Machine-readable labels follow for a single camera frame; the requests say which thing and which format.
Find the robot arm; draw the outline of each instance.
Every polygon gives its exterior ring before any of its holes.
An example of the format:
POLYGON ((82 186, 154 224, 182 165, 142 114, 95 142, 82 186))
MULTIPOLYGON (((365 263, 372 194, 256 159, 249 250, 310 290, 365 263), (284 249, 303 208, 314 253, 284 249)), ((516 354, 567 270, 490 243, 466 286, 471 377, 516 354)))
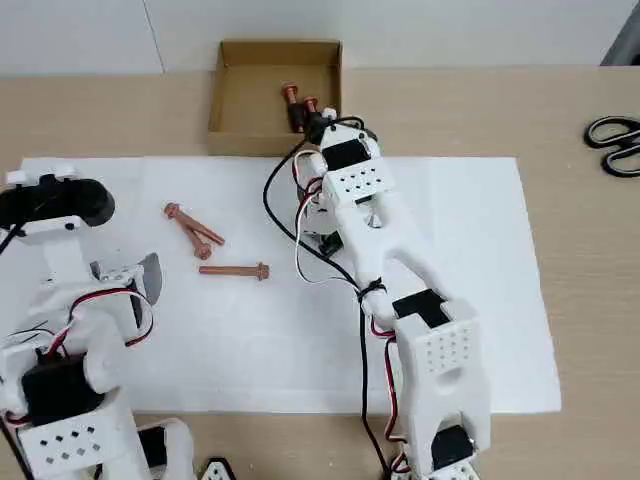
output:
POLYGON ((314 177, 322 177, 322 191, 308 209, 313 226, 307 233, 337 232, 361 291, 384 284, 390 258, 423 281, 423 291, 399 299, 386 289, 369 289, 362 308, 397 342, 399 418, 412 474, 444 479, 460 469, 472 472, 469 460, 490 445, 480 325, 466 302, 455 297, 444 266, 411 218, 375 136, 350 125, 323 127, 323 120, 334 118, 328 109, 310 126, 318 152, 309 165, 314 177), (318 232, 318 225, 324 231, 318 232))
POLYGON ((169 419, 138 429, 119 379, 126 346, 153 327, 157 256, 110 272, 85 260, 78 233, 107 222, 115 204, 71 168, 39 179, 12 172, 7 183, 0 227, 41 246, 49 267, 27 318, 0 346, 1 421, 12 419, 8 439, 22 448, 25 475, 80 480, 96 467, 101 479, 194 479, 187 426, 169 419))

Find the perforated white panel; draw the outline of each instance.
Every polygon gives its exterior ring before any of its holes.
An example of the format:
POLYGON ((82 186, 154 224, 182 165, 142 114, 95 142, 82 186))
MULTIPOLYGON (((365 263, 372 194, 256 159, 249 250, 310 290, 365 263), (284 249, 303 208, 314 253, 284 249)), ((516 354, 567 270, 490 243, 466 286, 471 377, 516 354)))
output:
POLYGON ((21 430, 20 442, 36 478, 87 468, 126 452, 131 444, 121 403, 111 394, 92 412, 21 430))
POLYGON ((475 334, 475 323, 465 323, 443 327, 446 331, 439 334, 434 330, 426 342, 427 365, 434 376, 464 366, 469 360, 470 335, 475 334))
POLYGON ((326 187, 334 205, 344 205, 395 187, 382 159, 367 160, 327 173, 326 187))
POLYGON ((429 478, 430 480, 480 480, 467 460, 441 468, 437 472, 433 472, 429 478))
POLYGON ((232 480, 227 467, 222 462, 211 462, 200 480, 232 480))

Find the bolt head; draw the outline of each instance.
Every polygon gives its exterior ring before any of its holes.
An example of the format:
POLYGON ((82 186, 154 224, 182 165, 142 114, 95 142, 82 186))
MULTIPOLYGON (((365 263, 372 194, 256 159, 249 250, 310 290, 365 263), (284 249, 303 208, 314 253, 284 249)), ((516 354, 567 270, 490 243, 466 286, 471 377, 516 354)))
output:
POLYGON ((298 93, 298 86, 295 83, 285 83, 282 85, 282 94, 286 95, 288 90, 292 90, 294 95, 298 93))
POLYGON ((180 205, 177 203, 167 203, 167 206, 164 207, 164 213, 169 218, 175 218, 179 211, 180 205))
POLYGON ((267 278, 269 278, 269 265, 265 265, 264 263, 260 262, 257 267, 256 276, 260 281, 266 280, 267 278))
POLYGON ((313 97, 313 96, 304 97, 304 98, 302 99, 302 101, 303 101, 304 103, 313 103, 313 106, 314 106, 314 107, 317 107, 317 106, 318 106, 318 99, 317 99, 316 97, 313 97))
POLYGON ((211 245, 208 243, 203 243, 202 245, 198 245, 193 254, 198 257, 200 260, 206 260, 211 256, 211 245))

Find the screw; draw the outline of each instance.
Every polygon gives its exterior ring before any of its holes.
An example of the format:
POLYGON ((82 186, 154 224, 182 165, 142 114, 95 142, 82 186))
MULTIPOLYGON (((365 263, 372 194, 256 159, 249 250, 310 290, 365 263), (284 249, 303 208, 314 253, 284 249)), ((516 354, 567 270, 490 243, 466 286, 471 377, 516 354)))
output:
POLYGON ((282 86, 282 95, 287 100, 289 105, 293 105, 294 103, 298 103, 298 99, 296 95, 298 94, 298 87, 295 83, 285 83, 282 86))
POLYGON ((184 233, 186 233, 187 237, 189 237, 191 245, 193 245, 193 255, 198 257, 200 260, 206 260, 207 258, 209 258, 211 256, 211 245, 200 240, 200 237, 196 235, 196 232, 191 230, 186 225, 181 223, 180 227, 182 227, 184 233))
POLYGON ((239 275, 256 277, 258 280, 269 278, 269 265, 262 262, 255 267, 200 267, 198 271, 203 275, 239 275))
POLYGON ((177 203, 167 203, 167 205, 164 207, 164 213, 167 215, 167 217, 175 219, 180 225, 189 228, 189 230, 204 235, 209 240, 217 243, 218 245, 224 245, 224 238, 184 213, 182 210, 180 210, 180 205, 178 205, 177 203))
POLYGON ((302 103, 304 103, 307 107, 307 112, 316 113, 318 106, 318 99, 316 97, 304 97, 302 99, 302 103))

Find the white wall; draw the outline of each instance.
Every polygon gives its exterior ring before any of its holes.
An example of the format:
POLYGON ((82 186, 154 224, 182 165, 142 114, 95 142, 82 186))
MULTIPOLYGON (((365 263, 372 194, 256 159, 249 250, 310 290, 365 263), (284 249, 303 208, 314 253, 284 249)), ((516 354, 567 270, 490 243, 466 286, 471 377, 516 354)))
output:
POLYGON ((161 71, 141 0, 0 0, 0 75, 161 71))
POLYGON ((352 66, 598 64, 636 1, 146 0, 150 25, 144 0, 0 0, 0 74, 210 69, 226 37, 339 38, 352 66))

